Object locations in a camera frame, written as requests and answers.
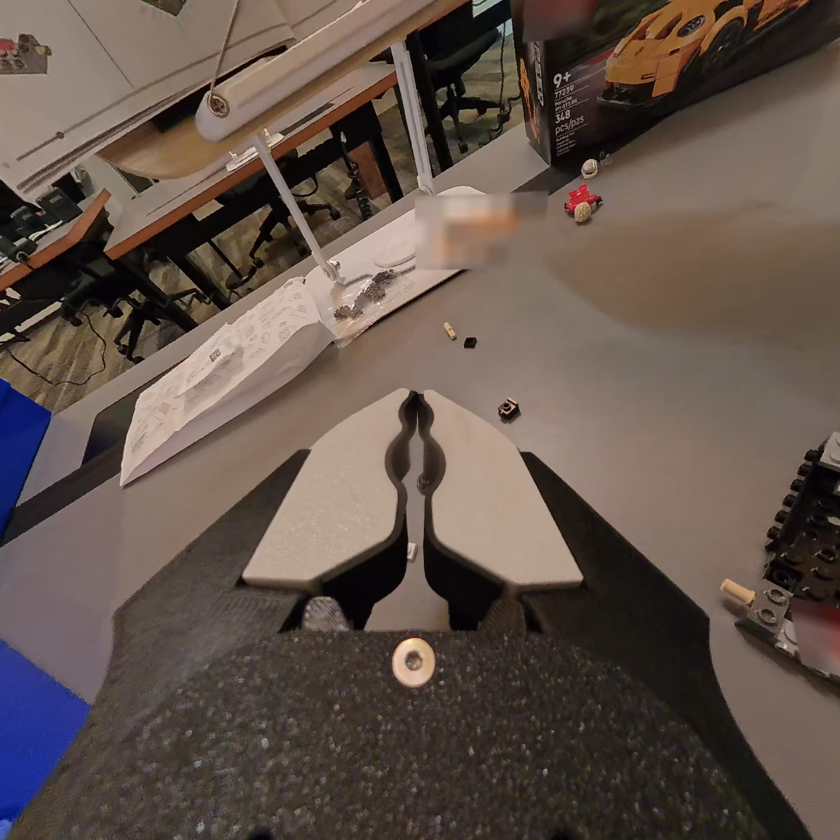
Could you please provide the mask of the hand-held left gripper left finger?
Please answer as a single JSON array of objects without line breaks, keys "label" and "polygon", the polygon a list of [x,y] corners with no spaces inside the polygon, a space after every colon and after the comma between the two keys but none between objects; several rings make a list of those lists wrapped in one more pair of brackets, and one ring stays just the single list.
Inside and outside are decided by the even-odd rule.
[{"label": "hand-held left gripper left finger", "polygon": [[317,592],[400,535],[417,398],[399,388],[320,437],[246,565],[244,583]]}]

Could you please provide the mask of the blue plastic storage bin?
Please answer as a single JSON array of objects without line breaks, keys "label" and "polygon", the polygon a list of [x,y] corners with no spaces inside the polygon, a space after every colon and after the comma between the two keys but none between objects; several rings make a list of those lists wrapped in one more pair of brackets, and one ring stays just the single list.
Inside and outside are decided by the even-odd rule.
[{"label": "blue plastic storage bin", "polygon": [[1,642],[1,838],[47,781],[90,705]]},{"label": "blue plastic storage bin", "polygon": [[46,434],[51,413],[1,380],[1,530],[6,528]]}]

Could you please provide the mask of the black office chair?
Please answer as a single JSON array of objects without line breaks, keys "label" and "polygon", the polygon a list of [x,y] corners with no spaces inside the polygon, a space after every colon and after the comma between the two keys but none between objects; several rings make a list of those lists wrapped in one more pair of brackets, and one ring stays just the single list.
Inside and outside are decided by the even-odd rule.
[{"label": "black office chair", "polygon": [[95,288],[93,285],[80,287],[65,296],[61,302],[59,316],[73,326],[81,326],[81,315],[88,305],[103,309],[111,318],[121,321],[120,331],[113,343],[118,352],[128,361],[137,364],[143,357],[136,355],[138,341],[144,325],[149,322],[160,326],[163,321],[175,321],[175,303],[185,299],[206,303],[207,299],[198,290],[182,290],[164,295],[163,303],[147,297],[139,300],[132,290],[117,287]]},{"label": "black office chair", "polygon": [[[478,22],[464,4],[426,26],[419,37],[433,88],[435,92],[444,93],[444,101],[438,107],[439,116],[441,120],[451,119],[458,151],[461,154],[467,154],[469,151],[460,118],[462,111],[474,111],[481,118],[489,110],[496,110],[497,125],[488,130],[488,141],[500,136],[511,118],[513,102],[519,99],[519,96],[508,98],[505,95],[505,26],[491,26]],[[496,47],[499,48],[500,80],[497,98],[490,100],[470,96],[464,79],[466,72]]]},{"label": "black office chair", "polygon": [[280,198],[290,211],[290,215],[294,218],[301,235],[308,244],[312,256],[315,258],[318,266],[321,268],[323,274],[333,282],[340,279],[339,264],[327,259],[322,252],[322,249],[315,238],[312,230],[309,227],[308,221],[303,212],[298,206],[297,198],[292,194],[289,185],[287,184],[283,173],[281,172],[277,162],[275,161],[270,148],[263,142],[259,136],[254,138],[254,146],[261,159],[266,172],[271,181],[274,183]]}]

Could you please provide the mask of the clear bag of dark parts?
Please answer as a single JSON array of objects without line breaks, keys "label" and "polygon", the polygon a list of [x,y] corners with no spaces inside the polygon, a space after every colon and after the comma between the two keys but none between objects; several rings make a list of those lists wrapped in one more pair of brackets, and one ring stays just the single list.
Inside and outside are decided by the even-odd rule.
[{"label": "clear bag of dark parts", "polygon": [[341,292],[329,309],[333,343],[347,347],[376,323],[413,299],[416,268],[386,268],[364,279],[358,289]]}]

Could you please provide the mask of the black toy car box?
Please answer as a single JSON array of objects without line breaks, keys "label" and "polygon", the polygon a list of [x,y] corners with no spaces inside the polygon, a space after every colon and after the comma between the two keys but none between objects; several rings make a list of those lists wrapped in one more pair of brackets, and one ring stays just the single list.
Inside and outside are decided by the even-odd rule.
[{"label": "black toy car box", "polygon": [[836,1],[511,2],[528,140],[554,167],[838,39]]}]

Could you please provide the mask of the black brick car chassis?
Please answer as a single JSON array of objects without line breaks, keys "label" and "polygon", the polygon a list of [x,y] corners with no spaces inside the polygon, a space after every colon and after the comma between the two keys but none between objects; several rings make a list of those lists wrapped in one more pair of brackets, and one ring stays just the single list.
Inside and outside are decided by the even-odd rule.
[{"label": "black brick car chassis", "polygon": [[839,433],[803,457],[766,532],[760,581],[726,579],[736,626],[839,682]]}]

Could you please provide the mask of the wood-edged office table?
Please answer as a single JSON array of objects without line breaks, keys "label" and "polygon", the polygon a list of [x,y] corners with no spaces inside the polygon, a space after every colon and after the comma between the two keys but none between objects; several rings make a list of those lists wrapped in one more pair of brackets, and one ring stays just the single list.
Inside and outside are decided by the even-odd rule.
[{"label": "wood-edged office table", "polygon": [[[391,156],[385,146],[374,100],[396,85],[392,66],[374,63],[352,71],[281,118],[269,120],[269,134],[281,140],[271,148],[290,189],[320,177],[348,153],[372,154],[373,174],[392,200],[403,196]],[[223,150],[199,172],[174,180],[159,180],[122,211],[107,253],[112,258],[151,242],[177,265],[213,237],[268,205],[277,190],[272,182],[254,185],[244,194],[236,189],[265,172],[259,156],[230,171],[231,152],[245,152],[251,140],[226,141]]]},{"label": "wood-edged office table", "polygon": [[27,325],[55,312],[74,290],[80,278],[74,258],[82,246],[104,237],[109,198],[101,190],[84,200],[78,217],[28,242],[36,246],[34,253],[16,255],[15,261],[2,258],[2,341],[26,341]]}]

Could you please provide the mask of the open instruction booklet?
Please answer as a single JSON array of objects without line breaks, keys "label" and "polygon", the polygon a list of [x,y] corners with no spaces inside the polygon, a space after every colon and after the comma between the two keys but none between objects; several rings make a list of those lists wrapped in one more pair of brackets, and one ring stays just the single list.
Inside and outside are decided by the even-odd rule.
[{"label": "open instruction booklet", "polygon": [[349,11],[341,1],[2,1],[2,181],[34,195],[112,132]]}]

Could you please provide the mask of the black electronic devices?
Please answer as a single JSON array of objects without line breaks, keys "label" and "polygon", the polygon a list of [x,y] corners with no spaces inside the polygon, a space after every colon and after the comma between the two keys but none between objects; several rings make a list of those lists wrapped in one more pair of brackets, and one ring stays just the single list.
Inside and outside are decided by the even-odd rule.
[{"label": "black electronic devices", "polygon": [[28,243],[34,237],[81,214],[78,203],[57,187],[35,199],[34,204],[15,194],[4,182],[1,187],[2,258],[15,261],[19,254],[34,253],[36,246]]}]

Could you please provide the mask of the white wooden book stand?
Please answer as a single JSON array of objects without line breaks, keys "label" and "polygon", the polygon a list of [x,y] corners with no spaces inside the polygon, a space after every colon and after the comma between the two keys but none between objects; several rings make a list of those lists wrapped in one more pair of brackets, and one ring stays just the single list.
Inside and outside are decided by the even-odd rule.
[{"label": "white wooden book stand", "polygon": [[[100,156],[121,171],[156,182],[193,175],[211,163],[226,141],[251,140],[253,146],[255,136],[264,135],[270,119],[283,117],[352,71],[369,65],[373,58],[393,49],[394,45],[404,47],[406,38],[413,37],[417,31],[464,4],[466,2],[362,2],[300,44],[263,64],[241,70],[223,83],[219,96],[227,102],[227,116],[213,115],[202,102],[196,117],[184,119],[166,132],[160,132],[152,119],[147,119],[103,147]],[[400,89],[406,109],[409,98],[418,96],[416,83],[414,79],[400,80],[402,65],[395,63],[390,67],[395,71],[395,86]],[[267,185],[268,181],[265,169],[262,177],[249,180],[235,192],[244,194],[253,186]],[[282,204],[286,217],[290,218],[290,211],[276,191],[277,196],[259,210]],[[205,244],[212,244],[215,237]],[[130,255],[146,251],[172,263],[217,308],[225,309],[230,305],[228,293],[190,259],[192,252],[180,265],[154,248],[151,242],[118,258],[110,257],[106,247],[104,255],[137,272],[138,265],[130,260]]]}]

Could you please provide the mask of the grey desk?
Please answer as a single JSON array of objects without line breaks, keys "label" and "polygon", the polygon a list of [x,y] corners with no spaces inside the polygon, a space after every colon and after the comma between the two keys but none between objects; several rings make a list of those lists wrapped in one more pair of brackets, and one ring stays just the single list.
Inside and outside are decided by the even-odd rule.
[{"label": "grey desk", "polygon": [[[838,429],[838,45],[677,113],[593,185],[592,222],[559,211],[525,267],[455,277],[3,546],[2,640],[91,701],[112,614],[152,574],[345,417],[429,387],[540,457],[708,614],[733,716],[811,835],[835,838],[835,687],[742,636],[719,586],[754,581],[802,455]],[[508,398],[521,415],[503,423]]]}]

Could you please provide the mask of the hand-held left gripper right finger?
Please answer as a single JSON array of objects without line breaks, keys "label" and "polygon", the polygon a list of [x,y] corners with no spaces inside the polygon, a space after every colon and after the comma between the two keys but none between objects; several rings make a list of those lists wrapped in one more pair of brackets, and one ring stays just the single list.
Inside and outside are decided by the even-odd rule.
[{"label": "hand-held left gripper right finger", "polygon": [[509,592],[579,587],[583,573],[517,446],[434,390],[423,407],[426,440],[443,458],[428,498],[440,548]]}]

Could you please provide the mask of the white printed paper bag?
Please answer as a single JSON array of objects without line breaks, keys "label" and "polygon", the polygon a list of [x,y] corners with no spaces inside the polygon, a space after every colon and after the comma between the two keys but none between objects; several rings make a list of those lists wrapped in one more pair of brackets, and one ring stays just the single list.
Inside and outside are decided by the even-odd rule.
[{"label": "white printed paper bag", "polygon": [[122,452],[125,487],[302,373],[333,341],[302,279],[294,278],[141,393]]}]

